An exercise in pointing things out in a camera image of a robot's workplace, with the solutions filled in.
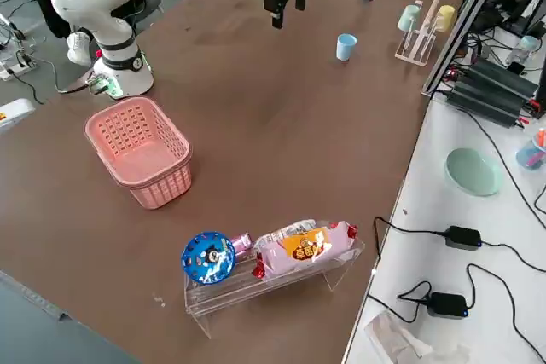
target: blue toy ball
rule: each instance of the blue toy ball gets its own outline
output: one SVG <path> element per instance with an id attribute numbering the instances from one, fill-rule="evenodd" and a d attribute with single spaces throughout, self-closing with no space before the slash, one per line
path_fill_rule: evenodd
<path id="1" fill-rule="evenodd" d="M 191 280 L 202 285 L 213 285 L 224 280 L 233 270 L 235 248 L 223 234 L 203 232 L 186 245 L 181 263 Z"/>

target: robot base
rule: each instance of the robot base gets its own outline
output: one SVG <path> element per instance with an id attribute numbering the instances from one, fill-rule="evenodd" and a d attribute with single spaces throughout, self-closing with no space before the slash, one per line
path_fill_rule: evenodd
<path id="1" fill-rule="evenodd" d="M 144 64 L 138 72 L 115 70 L 106 67 L 100 58 L 93 66 L 93 71 L 95 76 L 103 76 L 108 79 L 109 84 L 104 86 L 106 87 L 104 92 L 114 100 L 144 94 L 154 85 L 154 77 L 148 64 Z"/>

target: clear acrylic rack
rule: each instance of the clear acrylic rack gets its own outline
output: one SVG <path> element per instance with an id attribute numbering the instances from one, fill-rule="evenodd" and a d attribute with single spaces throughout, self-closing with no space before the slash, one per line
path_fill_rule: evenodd
<path id="1" fill-rule="evenodd" d="M 194 318 L 203 332 L 212 338 L 211 313 L 316 274 L 322 274 L 329 289 L 333 291 L 363 249 L 364 243 L 356 238 L 351 249 L 335 259 L 315 263 L 306 269 L 293 270 L 269 280 L 261 280 L 252 275 L 256 267 L 255 258 L 236 264 L 234 271 L 227 279 L 214 285 L 198 284 L 185 275 L 186 312 Z"/>

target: pink snack bag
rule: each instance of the pink snack bag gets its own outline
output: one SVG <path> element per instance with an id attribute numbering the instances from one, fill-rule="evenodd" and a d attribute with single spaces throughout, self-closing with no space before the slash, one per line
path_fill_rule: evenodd
<path id="1" fill-rule="evenodd" d="M 267 280 L 336 258 L 351 248 L 356 236 L 357 227 L 337 222 L 271 242 L 261 247 L 253 274 Z"/>

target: black charger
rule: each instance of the black charger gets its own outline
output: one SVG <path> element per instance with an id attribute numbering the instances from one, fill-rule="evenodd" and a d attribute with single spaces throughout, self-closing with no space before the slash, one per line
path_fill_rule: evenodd
<path id="1" fill-rule="evenodd" d="M 426 302 L 428 314 L 445 319 L 468 317 L 467 300 L 460 294 L 433 292 Z"/>
<path id="2" fill-rule="evenodd" d="M 445 245 L 464 251 L 477 251 L 482 246 L 481 234 L 478 230 L 449 226 L 442 233 L 445 237 Z"/>

